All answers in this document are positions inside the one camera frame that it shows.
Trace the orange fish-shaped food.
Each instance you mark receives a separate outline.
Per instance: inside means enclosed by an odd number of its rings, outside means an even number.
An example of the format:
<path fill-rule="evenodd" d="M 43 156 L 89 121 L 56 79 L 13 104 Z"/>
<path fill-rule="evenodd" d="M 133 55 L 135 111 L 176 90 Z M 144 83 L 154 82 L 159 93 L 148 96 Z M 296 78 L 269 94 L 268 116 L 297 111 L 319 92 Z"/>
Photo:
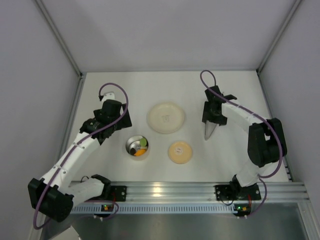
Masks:
<path fill-rule="evenodd" d="M 136 156 L 136 157 L 142 156 L 142 155 L 144 155 L 146 153 L 146 151 L 147 151 L 146 149 L 139 149 L 139 150 L 136 151 L 134 156 Z"/>

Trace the metal serving tongs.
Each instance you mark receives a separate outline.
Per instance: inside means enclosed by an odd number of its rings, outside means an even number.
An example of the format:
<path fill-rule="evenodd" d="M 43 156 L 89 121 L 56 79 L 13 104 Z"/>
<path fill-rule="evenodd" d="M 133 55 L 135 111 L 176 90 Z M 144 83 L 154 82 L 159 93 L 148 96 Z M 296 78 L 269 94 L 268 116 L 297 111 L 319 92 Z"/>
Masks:
<path fill-rule="evenodd" d="M 206 121 L 204 126 L 204 140 L 207 141 L 212 136 L 218 124 Z"/>

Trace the dark brown chocolate piece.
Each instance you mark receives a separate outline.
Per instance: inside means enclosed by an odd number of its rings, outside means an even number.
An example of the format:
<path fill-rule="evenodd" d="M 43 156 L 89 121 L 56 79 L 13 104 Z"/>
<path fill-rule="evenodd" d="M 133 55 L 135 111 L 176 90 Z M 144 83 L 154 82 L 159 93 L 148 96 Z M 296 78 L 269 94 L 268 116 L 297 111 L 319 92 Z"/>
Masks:
<path fill-rule="evenodd" d="M 136 150 L 134 148 L 131 148 L 129 152 L 130 152 L 130 154 L 134 155 L 136 153 Z"/>

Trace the green round food piece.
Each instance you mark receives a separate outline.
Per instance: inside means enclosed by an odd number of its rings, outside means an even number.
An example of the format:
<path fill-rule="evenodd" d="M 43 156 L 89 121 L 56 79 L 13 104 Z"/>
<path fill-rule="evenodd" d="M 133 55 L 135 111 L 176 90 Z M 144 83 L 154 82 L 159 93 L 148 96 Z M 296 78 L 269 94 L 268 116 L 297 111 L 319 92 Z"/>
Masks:
<path fill-rule="evenodd" d="M 140 140 L 139 140 L 139 144 L 141 147 L 146 147 L 148 145 L 148 141 L 146 138 L 142 137 Z"/>

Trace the steel lunch box bowl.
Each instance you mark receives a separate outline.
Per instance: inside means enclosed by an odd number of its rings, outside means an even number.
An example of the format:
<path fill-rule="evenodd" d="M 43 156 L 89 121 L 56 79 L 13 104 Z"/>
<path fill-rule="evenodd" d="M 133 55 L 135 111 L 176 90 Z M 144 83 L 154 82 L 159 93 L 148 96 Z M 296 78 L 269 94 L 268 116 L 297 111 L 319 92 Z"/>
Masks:
<path fill-rule="evenodd" d="M 135 160 L 135 161 L 142 161 L 145 160 L 150 152 L 150 143 L 147 139 L 147 146 L 146 147 L 141 147 L 140 146 L 140 139 L 141 138 L 146 138 L 143 135 L 134 135 L 131 136 L 125 143 L 125 151 L 127 152 L 127 154 L 130 156 L 131 159 Z M 146 152 L 145 154 L 141 155 L 141 156 L 134 156 L 134 154 L 130 154 L 130 149 L 135 149 L 136 151 L 140 150 L 140 149 L 145 149 Z"/>

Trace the beige round lid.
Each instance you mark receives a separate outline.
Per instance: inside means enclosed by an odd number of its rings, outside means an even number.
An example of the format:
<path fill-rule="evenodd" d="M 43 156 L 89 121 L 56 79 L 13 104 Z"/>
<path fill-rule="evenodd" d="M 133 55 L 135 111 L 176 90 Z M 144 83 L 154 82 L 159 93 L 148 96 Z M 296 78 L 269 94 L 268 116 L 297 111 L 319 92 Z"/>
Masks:
<path fill-rule="evenodd" d="M 168 157 L 176 164 L 186 164 L 193 156 L 192 147 L 185 141 L 176 141 L 168 148 Z"/>

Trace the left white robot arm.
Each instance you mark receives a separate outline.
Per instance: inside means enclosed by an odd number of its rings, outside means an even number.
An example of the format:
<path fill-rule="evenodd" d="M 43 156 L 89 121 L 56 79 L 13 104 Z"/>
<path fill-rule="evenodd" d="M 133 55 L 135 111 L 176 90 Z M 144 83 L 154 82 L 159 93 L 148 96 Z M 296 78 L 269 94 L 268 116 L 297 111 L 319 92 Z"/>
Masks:
<path fill-rule="evenodd" d="M 128 105 L 107 99 L 94 110 L 94 118 L 86 120 L 69 149 L 40 179 L 28 186 L 31 206 L 56 222 L 64 221 L 71 210 L 87 200 L 111 200 L 111 181 L 95 174 L 82 183 L 70 185 L 73 177 L 115 131 L 132 126 Z"/>

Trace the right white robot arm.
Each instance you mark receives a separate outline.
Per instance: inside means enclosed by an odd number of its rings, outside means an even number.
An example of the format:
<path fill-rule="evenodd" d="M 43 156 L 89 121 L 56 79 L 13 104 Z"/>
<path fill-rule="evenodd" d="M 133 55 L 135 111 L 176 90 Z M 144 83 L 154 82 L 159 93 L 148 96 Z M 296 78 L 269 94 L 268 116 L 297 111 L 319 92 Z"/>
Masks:
<path fill-rule="evenodd" d="M 232 94 L 223 95 L 219 87 L 205 90 L 202 122 L 205 124 L 205 139 L 213 134 L 214 128 L 234 122 L 247 133 L 248 160 L 228 184 L 215 185 L 216 199 L 230 204 L 232 201 L 261 200 L 259 179 L 270 164 L 278 162 L 287 154 L 283 126 L 278 118 L 265 119 L 241 107 Z"/>

